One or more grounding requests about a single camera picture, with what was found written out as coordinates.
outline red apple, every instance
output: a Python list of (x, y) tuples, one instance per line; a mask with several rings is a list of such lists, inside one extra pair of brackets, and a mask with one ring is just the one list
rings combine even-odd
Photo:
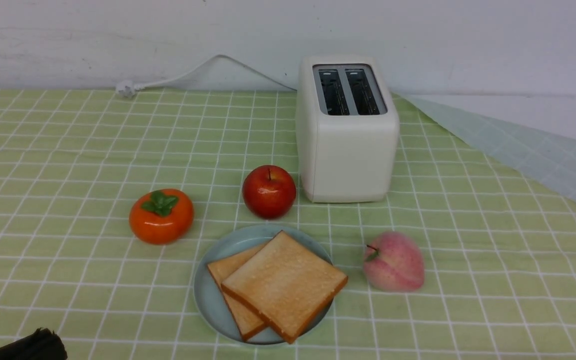
[(385, 231), (366, 246), (363, 271), (368, 282), (384, 292), (413, 292), (425, 281), (423, 254), (413, 239)]
[(242, 191), (247, 208), (268, 220), (285, 215), (297, 198), (292, 176), (276, 165), (262, 165), (250, 171)]

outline white toaster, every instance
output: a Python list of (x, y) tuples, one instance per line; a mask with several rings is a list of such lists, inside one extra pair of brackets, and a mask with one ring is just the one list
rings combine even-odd
[(303, 59), (295, 130), (299, 176), (311, 202), (385, 198), (399, 118), (374, 59), (360, 55)]

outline toast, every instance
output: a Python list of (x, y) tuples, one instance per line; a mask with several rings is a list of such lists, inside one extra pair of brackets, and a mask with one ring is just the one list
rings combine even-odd
[(292, 344), (347, 282), (342, 271), (280, 231), (221, 287)]
[(237, 324), (237, 328), (244, 342), (247, 342), (251, 337), (267, 328), (267, 325), (265, 325), (265, 322), (260, 319), (255, 312), (252, 312), (228, 294), (225, 294), (222, 291), (221, 282), (241, 265), (247, 262), (247, 260), (257, 253), (264, 245), (265, 243), (259, 244), (242, 252), (235, 253), (234, 255), (210, 262), (207, 265), (208, 271), (214, 279), (214, 282), (217, 284), (219, 291), (221, 291), (223, 299), (226, 301), (226, 305)]

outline peach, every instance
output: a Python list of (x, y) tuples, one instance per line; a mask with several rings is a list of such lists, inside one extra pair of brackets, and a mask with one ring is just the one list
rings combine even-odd
[(413, 292), (425, 281), (421, 250), (396, 231), (383, 232), (366, 245), (363, 272), (373, 287), (384, 292)]

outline light blue plate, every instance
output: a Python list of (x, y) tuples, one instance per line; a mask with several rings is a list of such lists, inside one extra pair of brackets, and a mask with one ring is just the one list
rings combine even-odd
[[(210, 262), (226, 258), (230, 255), (244, 251), (247, 248), (252, 248), (253, 246), (268, 241), (281, 230), (287, 232), (291, 237), (306, 248), (310, 249), (310, 251), (315, 253), (318, 257), (326, 260), (330, 264), (332, 263), (330, 256), (319, 243), (313, 240), (312, 237), (304, 234), (302, 231), (296, 230), (296, 228), (276, 224), (253, 225), (240, 228), (225, 237), (222, 237), (222, 239), (208, 250), (206, 255), (204, 255), (199, 262), (192, 283), (192, 286), (194, 287), (194, 301), (199, 309), (199, 314), (201, 314), (206, 323), (208, 323), (208, 325), (210, 325), (210, 327), (217, 333), (220, 333), (221, 335), (224, 335), (224, 337), (235, 342), (239, 342), (240, 344), (248, 344), (252, 346), (275, 346), (285, 343), (285, 341), (269, 327), (249, 339), (248, 342), (244, 342), (238, 332), (237, 324), (235, 324), (232, 314), (230, 313), (230, 310), (228, 310), (228, 306), (223, 299), (223, 295), (219, 291), (217, 284), (215, 284), (214, 279), (206, 267)], [(331, 304), (326, 306), (326, 308), (323, 309), (315, 319), (313, 319), (304, 331), (304, 335), (321, 322), (321, 319), (326, 316), (330, 307)]]

